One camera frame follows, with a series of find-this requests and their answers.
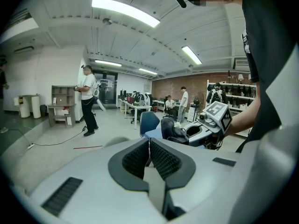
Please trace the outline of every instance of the red line on floor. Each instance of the red line on floor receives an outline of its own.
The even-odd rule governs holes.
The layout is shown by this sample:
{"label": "red line on floor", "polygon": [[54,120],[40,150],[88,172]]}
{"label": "red line on floor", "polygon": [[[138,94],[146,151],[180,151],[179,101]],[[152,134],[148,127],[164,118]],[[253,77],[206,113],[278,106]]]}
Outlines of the red line on floor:
{"label": "red line on floor", "polygon": [[75,147],[74,149],[93,148],[93,147]]}

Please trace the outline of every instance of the black shoe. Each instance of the black shoe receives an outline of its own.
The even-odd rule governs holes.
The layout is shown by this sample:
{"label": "black shoe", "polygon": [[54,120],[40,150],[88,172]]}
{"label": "black shoe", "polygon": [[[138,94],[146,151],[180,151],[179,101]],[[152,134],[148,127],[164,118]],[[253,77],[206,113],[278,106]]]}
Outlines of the black shoe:
{"label": "black shoe", "polygon": [[90,133],[90,132],[86,132],[86,133],[84,134],[84,136],[87,137],[87,136],[90,136],[90,135],[92,135],[92,134],[94,134],[94,132],[92,132],[92,133]]}

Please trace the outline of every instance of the brick wall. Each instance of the brick wall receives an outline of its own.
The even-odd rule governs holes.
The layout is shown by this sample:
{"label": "brick wall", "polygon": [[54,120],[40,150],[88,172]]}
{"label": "brick wall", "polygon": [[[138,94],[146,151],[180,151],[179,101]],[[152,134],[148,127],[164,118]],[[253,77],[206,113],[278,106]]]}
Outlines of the brick wall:
{"label": "brick wall", "polygon": [[[236,82],[236,77],[238,78],[239,74],[240,73],[231,72],[232,78],[230,79],[230,82],[232,84]],[[250,81],[248,80],[248,74],[243,74],[243,77],[244,80],[242,83],[250,84]],[[158,100],[160,100],[161,98],[165,98],[165,96],[168,95],[171,95],[172,99],[181,99],[183,95],[181,92],[181,87],[185,86],[189,94],[188,104],[190,104],[193,102],[198,92],[202,92],[204,95],[204,99],[206,99],[207,80],[209,80],[210,83],[216,83],[221,81],[226,81],[227,83],[229,83],[227,73],[207,73],[200,75],[168,78],[153,81],[152,95],[154,98],[157,98]]]}

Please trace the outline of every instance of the black pants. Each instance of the black pants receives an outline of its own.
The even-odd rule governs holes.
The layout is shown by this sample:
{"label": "black pants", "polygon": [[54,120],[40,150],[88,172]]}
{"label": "black pants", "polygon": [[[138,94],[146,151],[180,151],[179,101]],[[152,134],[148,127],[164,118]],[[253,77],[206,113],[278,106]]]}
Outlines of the black pants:
{"label": "black pants", "polygon": [[94,98],[81,100],[83,118],[85,120],[88,132],[94,132],[97,122],[95,121],[92,108],[93,108]]}
{"label": "black pants", "polygon": [[173,119],[175,121],[177,121],[177,119],[178,119],[178,111],[175,108],[169,109],[168,113],[173,116]]}

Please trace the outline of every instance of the smoke detector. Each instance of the smoke detector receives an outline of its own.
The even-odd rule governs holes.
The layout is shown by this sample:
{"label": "smoke detector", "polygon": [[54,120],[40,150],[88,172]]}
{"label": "smoke detector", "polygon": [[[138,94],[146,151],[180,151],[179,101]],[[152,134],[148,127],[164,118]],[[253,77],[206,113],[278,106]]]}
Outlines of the smoke detector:
{"label": "smoke detector", "polygon": [[109,18],[105,18],[105,19],[103,19],[103,23],[104,23],[105,25],[111,25],[111,24],[112,24],[112,21],[111,21]]}

